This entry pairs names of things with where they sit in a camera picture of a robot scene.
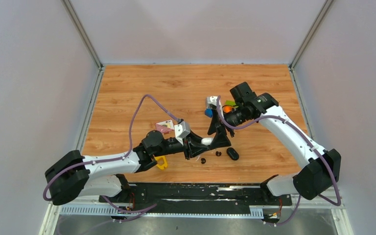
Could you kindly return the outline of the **white earbud charging case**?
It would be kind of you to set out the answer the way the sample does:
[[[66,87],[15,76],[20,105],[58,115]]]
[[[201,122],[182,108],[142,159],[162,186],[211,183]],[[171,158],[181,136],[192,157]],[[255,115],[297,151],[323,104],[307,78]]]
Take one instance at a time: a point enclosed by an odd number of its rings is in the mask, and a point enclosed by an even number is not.
[[[211,145],[212,141],[213,141],[212,137],[202,138],[201,139],[201,144],[203,144],[203,145]]]

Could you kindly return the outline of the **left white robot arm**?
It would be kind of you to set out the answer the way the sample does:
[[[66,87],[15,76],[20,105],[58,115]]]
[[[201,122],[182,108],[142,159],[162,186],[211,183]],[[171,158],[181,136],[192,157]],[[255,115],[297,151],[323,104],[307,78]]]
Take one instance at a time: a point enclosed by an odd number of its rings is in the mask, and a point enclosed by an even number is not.
[[[88,156],[72,150],[46,170],[43,198],[57,206],[92,195],[125,202],[130,188],[117,175],[148,171],[157,165],[156,157],[184,153],[190,159],[216,147],[215,137],[202,138],[177,127],[176,135],[168,139],[157,130],[150,131],[139,145],[123,153]]]

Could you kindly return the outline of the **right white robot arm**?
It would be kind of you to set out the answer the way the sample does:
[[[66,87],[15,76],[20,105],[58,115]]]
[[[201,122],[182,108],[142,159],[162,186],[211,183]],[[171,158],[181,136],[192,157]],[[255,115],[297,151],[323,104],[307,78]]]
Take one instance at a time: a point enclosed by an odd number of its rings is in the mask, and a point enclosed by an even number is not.
[[[230,89],[235,105],[225,113],[219,96],[208,96],[205,104],[213,112],[212,118],[220,125],[240,130],[259,123],[269,130],[292,154],[301,170],[287,176],[274,175],[264,181],[260,198],[273,204],[281,195],[298,194],[307,200],[319,196],[333,187],[339,206],[341,155],[336,149],[326,150],[311,139],[286,114],[279,102],[269,93],[256,94],[247,82]]]

